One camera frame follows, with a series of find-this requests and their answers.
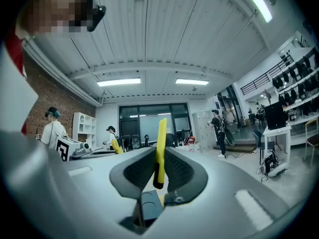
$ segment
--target yellow handle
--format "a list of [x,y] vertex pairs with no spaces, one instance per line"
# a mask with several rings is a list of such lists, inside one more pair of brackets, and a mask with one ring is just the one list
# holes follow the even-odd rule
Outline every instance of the yellow handle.
[[122,147],[119,147],[119,143],[116,139],[112,140],[112,147],[116,154],[124,153]]
[[159,122],[158,143],[156,147],[156,164],[153,186],[157,189],[162,189],[164,186],[164,158],[165,158],[165,144],[166,144],[166,127],[167,119],[164,118]]

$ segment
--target ceiling light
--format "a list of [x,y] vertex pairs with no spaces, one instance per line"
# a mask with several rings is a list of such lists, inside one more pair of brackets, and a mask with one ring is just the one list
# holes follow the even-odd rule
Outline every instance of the ceiling light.
[[137,118],[138,116],[137,115],[131,115],[130,118]]
[[138,83],[141,83],[140,78],[102,81],[102,82],[98,82],[97,84],[100,87],[104,87],[104,86],[112,86],[112,85],[138,84]]
[[272,16],[270,14],[270,11],[267,7],[267,5],[265,4],[264,0],[252,0],[255,5],[257,6],[257,8],[259,9],[260,13],[263,15],[265,21],[268,23],[270,20],[272,20]]
[[208,81],[177,79],[176,84],[207,85]]

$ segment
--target white shelf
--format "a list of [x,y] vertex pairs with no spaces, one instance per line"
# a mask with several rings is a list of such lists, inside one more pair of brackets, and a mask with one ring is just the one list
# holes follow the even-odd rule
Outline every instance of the white shelf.
[[[317,134],[318,131],[317,130],[312,130],[310,132],[308,132],[308,138],[311,136],[314,136],[315,134]],[[291,145],[298,145],[298,144],[303,144],[306,142],[306,132],[301,133],[301,134],[296,134],[296,135],[292,135],[290,137],[291,139]]]
[[307,52],[304,55],[302,55],[302,57],[300,59],[297,59],[296,61],[294,61],[293,63],[288,65],[284,70],[282,70],[282,71],[278,72],[277,74],[275,74],[272,77],[272,79],[280,76],[283,72],[286,72],[289,68],[295,69],[296,68],[296,62],[303,63],[304,62],[304,57],[310,58],[314,54],[314,52],[313,52],[314,47],[312,47],[312,48],[304,48],[304,49],[305,49],[305,51],[307,50]]
[[91,148],[95,148],[96,119],[83,113],[74,113],[72,138],[78,140],[78,134],[86,134],[86,142]]
[[290,121],[289,125],[298,125],[300,123],[304,123],[310,120],[317,119],[319,117],[319,113],[312,113],[312,115],[308,116],[300,116],[296,121]]
[[309,75],[307,75],[306,77],[302,78],[301,80],[297,81],[296,83],[292,84],[291,86],[289,86],[288,88],[285,88],[283,90],[280,90],[278,92],[279,95],[283,94],[286,91],[289,91],[290,89],[293,89],[294,87],[298,86],[298,84],[304,82],[305,80],[309,79],[311,76],[315,75],[318,72],[319,68],[315,69],[312,73],[310,73]]
[[311,101],[312,99],[314,99],[314,98],[316,98],[316,97],[318,97],[318,96],[319,96],[319,92],[318,92],[317,94],[312,95],[312,96],[309,97],[309,98],[306,98],[305,100],[301,101],[301,102],[298,103],[298,104],[293,104],[293,105],[291,105],[291,106],[288,106],[288,107],[284,108],[284,111],[286,112],[286,111],[289,111],[289,110],[291,110],[291,109],[293,109],[293,108],[296,108],[296,107],[298,107],[298,106],[301,106],[301,105],[303,105],[303,104],[305,104],[305,103]]

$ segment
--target wheel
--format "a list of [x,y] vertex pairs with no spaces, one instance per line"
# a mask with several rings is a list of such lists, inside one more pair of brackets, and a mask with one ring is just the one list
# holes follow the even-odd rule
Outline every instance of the wheel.
[[235,139],[232,133],[228,129],[225,129],[225,139],[230,146],[235,146],[236,144]]

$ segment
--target black monitor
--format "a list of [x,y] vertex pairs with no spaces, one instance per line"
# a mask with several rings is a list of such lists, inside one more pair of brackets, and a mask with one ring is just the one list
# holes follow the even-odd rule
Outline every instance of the black monitor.
[[269,130],[286,126],[285,112],[279,102],[266,106],[265,116]]

